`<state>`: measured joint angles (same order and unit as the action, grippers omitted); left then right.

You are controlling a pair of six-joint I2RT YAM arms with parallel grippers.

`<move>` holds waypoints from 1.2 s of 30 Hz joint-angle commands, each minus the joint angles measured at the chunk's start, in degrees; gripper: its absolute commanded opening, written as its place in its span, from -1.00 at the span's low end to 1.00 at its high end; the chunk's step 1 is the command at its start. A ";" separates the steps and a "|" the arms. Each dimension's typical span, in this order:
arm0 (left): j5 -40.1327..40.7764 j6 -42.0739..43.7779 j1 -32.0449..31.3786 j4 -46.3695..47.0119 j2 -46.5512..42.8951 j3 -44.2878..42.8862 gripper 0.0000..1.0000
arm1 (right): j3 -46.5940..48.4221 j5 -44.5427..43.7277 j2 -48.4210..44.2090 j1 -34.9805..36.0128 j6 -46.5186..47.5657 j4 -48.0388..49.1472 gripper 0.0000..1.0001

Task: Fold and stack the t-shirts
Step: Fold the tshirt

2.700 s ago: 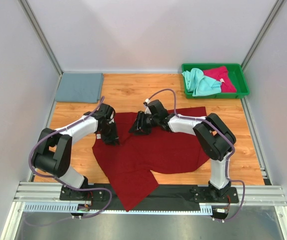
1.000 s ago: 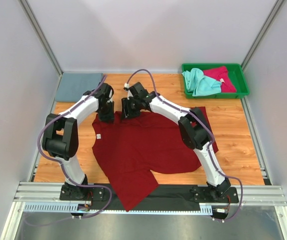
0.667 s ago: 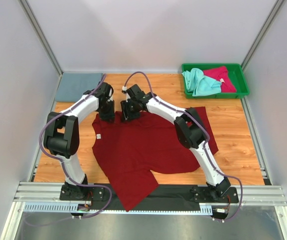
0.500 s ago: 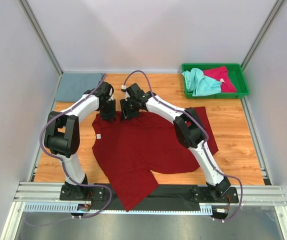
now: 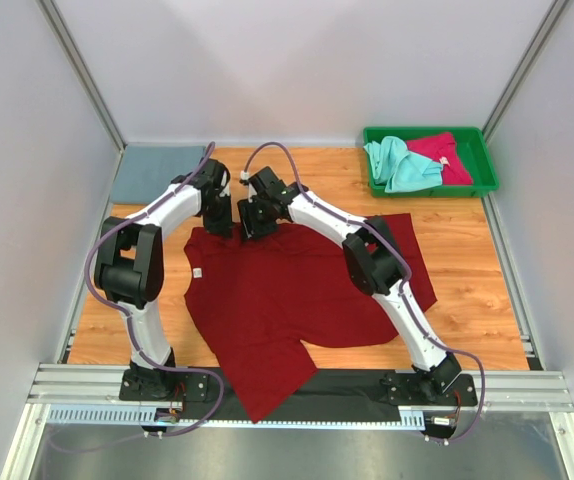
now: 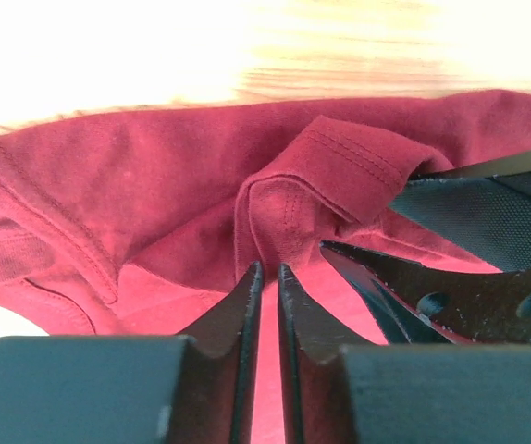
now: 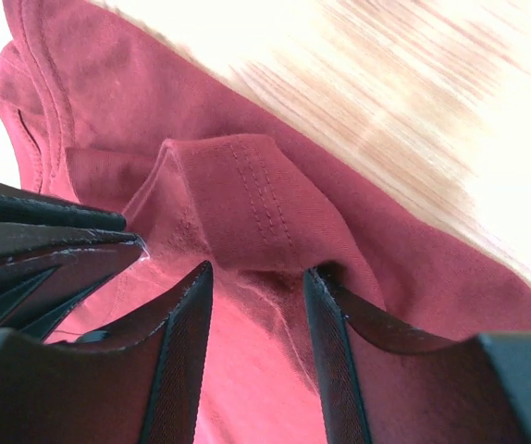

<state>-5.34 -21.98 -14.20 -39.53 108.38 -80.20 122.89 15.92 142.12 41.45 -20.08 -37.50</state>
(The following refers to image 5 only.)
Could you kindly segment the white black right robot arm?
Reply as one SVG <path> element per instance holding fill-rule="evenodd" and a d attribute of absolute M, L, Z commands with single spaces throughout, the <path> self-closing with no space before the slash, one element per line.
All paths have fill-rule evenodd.
<path fill-rule="evenodd" d="M 403 339 L 419 395 L 433 404 L 449 395 L 462 398 L 456 390 L 462 367 L 418 304 L 410 286 L 411 267 L 382 217 L 352 215 L 298 182 L 285 184 L 269 167 L 255 174 L 243 170 L 240 183 L 248 187 L 248 197 L 239 202 L 246 237 L 266 236 L 286 220 L 333 242 L 342 249 L 351 283 L 380 306 Z"/>

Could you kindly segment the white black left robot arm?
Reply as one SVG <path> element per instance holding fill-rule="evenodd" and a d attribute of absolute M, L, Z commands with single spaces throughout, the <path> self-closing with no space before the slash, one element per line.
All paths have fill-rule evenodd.
<path fill-rule="evenodd" d="M 165 268 L 166 237 L 186 220 L 199 217 L 207 233 L 233 234 L 230 173 L 212 158 L 189 175 L 172 180 L 152 203 L 126 218 L 108 217 L 99 244 L 86 260 L 93 267 L 90 292 L 119 311 L 128 330 L 131 360 L 119 398 L 178 402 L 190 372 L 175 372 L 175 356 L 160 320 L 158 296 Z"/>

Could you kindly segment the dark red t shirt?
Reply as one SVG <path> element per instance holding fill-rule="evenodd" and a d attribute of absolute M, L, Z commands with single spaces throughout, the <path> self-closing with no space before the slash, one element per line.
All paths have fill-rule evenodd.
<path fill-rule="evenodd" d="M 388 343 L 398 332 L 352 284 L 342 250 L 301 225 L 244 240 L 192 230 L 189 314 L 252 422 L 278 408 L 317 371 L 306 345 Z"/>

